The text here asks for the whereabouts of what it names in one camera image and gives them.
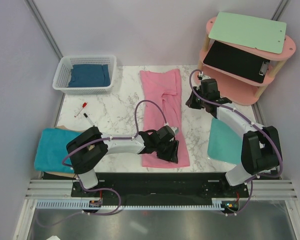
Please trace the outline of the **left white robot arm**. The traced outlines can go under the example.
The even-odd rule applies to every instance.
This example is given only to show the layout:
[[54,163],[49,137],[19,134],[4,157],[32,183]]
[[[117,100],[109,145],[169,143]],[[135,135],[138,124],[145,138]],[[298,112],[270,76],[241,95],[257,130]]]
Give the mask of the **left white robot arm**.
[[96,196],[100,185],[94,168],[106,155],[131,153],[156,154],[160,160],[178,163],[179,129],[165,124],[158,130],[139,131],[135,136],[101,133],[93,126],[66,145],[70,167],[82,183],[82,191]]

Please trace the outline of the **tan t-shirt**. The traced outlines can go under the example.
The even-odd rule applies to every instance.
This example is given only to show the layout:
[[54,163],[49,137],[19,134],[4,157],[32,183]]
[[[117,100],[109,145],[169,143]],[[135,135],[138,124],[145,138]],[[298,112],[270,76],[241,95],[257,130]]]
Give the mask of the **tan t-shirt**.
[[58,177],[78,179],[79,177],[74,173],[74,170],[71,170],[69,166],[64,166],[62,160],[68,154],[66,145],[85,130],[73,130],[64,125],[54,127],[53,129],[53,136],[56,138],[52,142],[56,146],[54,145],[52,147],[53,150],[48,151],[48,167],[46,167],[44,172]]

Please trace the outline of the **pink t-shirt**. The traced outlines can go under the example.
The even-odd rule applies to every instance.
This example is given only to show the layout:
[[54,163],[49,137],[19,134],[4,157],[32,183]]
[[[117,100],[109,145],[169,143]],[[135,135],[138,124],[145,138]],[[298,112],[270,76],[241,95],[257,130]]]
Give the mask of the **pink t-shirt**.
[[141,165],[147,168],[174,169],[190,166],[190,158],[182,133],[182,78],[179,69],[164,73],[141,70],[139,72],[144,98],[158,105],[147,102],[144,109],[143,130],[158,130],[168,123],[177,127],[179,141],[178,163],[157,158],[155,153],[143,154]]

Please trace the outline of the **teal t-shirt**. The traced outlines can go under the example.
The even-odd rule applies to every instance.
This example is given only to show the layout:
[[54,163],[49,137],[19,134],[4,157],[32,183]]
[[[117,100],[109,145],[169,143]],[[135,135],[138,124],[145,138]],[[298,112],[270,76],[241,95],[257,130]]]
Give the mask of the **teal t-shirt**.
[[59,128],[46,128],[41,138],[34,160],[34,169],[40,172],[57,172],[73,174],[74,170],[62,165],[68,154],[66,146],[81,133]]

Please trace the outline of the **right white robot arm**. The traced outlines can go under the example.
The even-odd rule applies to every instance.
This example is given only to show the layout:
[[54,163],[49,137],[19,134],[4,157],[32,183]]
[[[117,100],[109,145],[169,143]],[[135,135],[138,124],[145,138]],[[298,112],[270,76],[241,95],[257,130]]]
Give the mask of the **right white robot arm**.
[[200,86],[191,86],[186,102],[191,109],[204,109],[219,122],[230,128],[241,140],[239,163],[227,171],[225,181],[219,184],[219,191],[225,197],[232,196],[237,186],[256,178],[278,178],[280,172],[271,173],[283,165],[278,130],[252,122],[226,97],[221,97],[215,79],[204,79]]

